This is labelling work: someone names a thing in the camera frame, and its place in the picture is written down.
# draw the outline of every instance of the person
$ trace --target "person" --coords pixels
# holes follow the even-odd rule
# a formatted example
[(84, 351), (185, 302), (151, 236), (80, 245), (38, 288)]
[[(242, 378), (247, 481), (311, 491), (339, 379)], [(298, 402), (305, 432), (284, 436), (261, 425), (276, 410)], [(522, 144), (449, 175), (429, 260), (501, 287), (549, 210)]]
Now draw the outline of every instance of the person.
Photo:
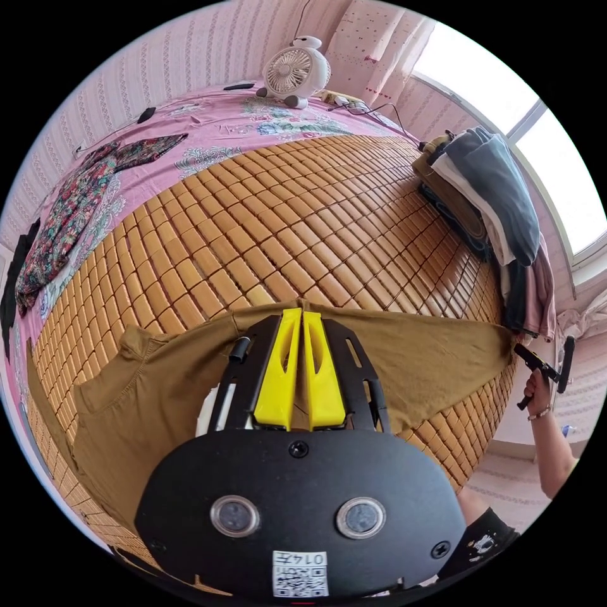
[[(552, 500), (567, 481), (577, 459), (552, 413), (548, 380), (539, 369), (527, 380), (524, 393), (531, 398), (527, 415), (536, 445), (540, 486), (546, 497)], [(473, 490), (463, 487), (457, 498), (467, 527), (462, 540), (439, 572), (438, 580), (463, 573), (494, 557), (520, 536)]]

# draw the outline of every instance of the bed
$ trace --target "bed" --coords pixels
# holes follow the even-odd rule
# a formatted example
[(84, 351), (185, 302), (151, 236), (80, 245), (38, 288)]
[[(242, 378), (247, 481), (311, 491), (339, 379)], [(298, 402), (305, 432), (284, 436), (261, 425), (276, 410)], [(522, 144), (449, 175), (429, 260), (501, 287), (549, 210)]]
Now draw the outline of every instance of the bed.
[[(188, 138), (114, 177), (70, 263), (17, 320), (9, 368), (15, 402), (27, 404), (27, 423), (60, 493), (108, 544), (154, 563), (58, 455), (28, 395), (27, 340), (72, 443), (70, 386), (99, 372), (129, 323), (179, 333), (225, 309), (295, 297), (500, 323), (493, 267), (418, 193), (411, 163), (419, 153), (398, 131), (386, 119), (329, 113), (320, 101), (290, 110), (249, 90), (214, 87), (120, 133), (125, 142), (178, 132)], [(242, 187), (249, 178), (253, 185)], [(235, 184), (240, 189), (230, 189)], [(514, 364), (402, 435), (443, 466), (454, 488), (470, 477), (499, 424)]]

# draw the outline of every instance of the pink cloth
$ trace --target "pink cloth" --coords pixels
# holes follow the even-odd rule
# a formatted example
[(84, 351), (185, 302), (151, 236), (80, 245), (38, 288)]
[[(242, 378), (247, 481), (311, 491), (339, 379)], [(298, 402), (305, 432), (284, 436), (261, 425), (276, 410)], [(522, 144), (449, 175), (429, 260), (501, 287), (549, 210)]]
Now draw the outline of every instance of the pink cloth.
[(536, 260), (525, 271), (527, 275), (525, 329), (541, 335), (548, 341), (553, 341), (556, 332), (555, 279), (542, 233), (539, 235)]
[[(11, 334), (11, 363), (7, 362), (6, 370), (16, 403), (25, 402), (27, 396), (27, 341), (31, 339), (35, 345), (48, 310), (53, 308), (56, 298), (92, 251), (98, 238), (112, 231), (144, 202), (188, 175), (232, 156), (270, 145), (332, 135), (402, 136), (400, 127), (384, 116), (379, 116), (382, 121), (379, 123), (370, 116), (350, 114), (347, 110), (327, 112), (329, 106), (319, 99), (310, 99), (305, 109), (289, 109), (281, 102), (256, 97), (255, 91), (261, 86), (263, 84), (257, 82), (249, 90), (224, 91), (224, 85), (220, 85), (173, 99), (158, 107), (146, 122), (132, 124), (91, 146), (69, 168), (41, 207), (42, 224), (65, 179), (98, 146), (113, 140), (129, 144), (144, 138), (188, 133), (184, 142), (155, 162), (115, 176), (101, 203), (103, 208), (90, 220), (91, 224), (95, 223), (94, 229), (83, 232), (68, 265), (40, 292), (34, 307), (24, 318), (18, 316), (15, 319)], [(407, 135), (419, 143), (409, 133)]]

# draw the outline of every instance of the window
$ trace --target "window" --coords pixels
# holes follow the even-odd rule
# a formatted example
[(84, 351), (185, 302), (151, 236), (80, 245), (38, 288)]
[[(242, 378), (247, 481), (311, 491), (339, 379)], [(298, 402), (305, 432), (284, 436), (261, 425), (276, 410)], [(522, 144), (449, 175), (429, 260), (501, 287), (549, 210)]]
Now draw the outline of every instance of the window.
[(550, 194), (572, 253), (578, 254), (607, 231), (607, 217), (590, 173), (570, 137), (550, 111), (517, 142)]
[(538, 101), (538, 96), (504, 62), (456, 30), (437, 23), (415, 64), (508, 133)]
[(582, 157), (554, 114), (515, 72), (473, 40), (437, 23), (415, 75), (455, 94), (481, 124), (490, 121), (512, 149), (518, 148), (561, 219), (573, 266), (605, 250), (607, 218)]

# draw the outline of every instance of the bracelet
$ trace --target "bracelet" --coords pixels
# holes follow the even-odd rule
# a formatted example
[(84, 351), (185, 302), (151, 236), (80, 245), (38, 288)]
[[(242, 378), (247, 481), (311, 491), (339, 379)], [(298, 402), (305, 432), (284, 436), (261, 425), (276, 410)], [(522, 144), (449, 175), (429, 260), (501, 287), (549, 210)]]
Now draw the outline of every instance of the bracelet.
[(538, 419), (540, 417), (544, 417), (545, 415), (547, 415), (548, 413), (550, 413), (550, 411), (552, 410), (552, 407), (550, 405), (548, 405), (545, 409), (542, 409), (539, 413), (536, 413), (535, 415), (530, 415), (527, 420), (532, 422), (534, 419)]

